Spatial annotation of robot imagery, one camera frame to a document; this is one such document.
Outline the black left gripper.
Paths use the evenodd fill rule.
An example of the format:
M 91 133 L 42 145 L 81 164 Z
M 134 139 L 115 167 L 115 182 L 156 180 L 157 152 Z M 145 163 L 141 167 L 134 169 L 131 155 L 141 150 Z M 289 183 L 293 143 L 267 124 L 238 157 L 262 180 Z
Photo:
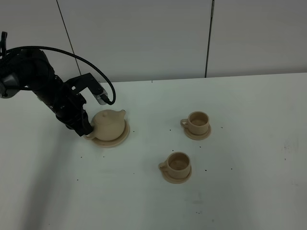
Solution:
M 83 108 L 86 104 L 81 91 L 90 89 L 94 94 L 100 88 L 91 73 L 87 73 L 63 82 L 57 75 L 48 74 L 47 104 L 56 118 L 68 129 L 74 130 L 80 137 L 90 134 L 93 126 Z

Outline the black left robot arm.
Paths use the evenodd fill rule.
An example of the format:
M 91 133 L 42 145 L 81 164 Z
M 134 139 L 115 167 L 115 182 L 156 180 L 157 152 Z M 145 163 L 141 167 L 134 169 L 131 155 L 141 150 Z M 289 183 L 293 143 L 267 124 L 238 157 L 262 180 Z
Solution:
M 1 98 L 12 98 L 19 91 L 32 91 L 60 122 L 79 136 L 89 135 L 94 129 L 83 108 L 86 99 L 80 92 L 85 88 L 94 97 L 103 92 L 91 73 L 63 81 L 39 49 L 8 54 L 0 61 Z

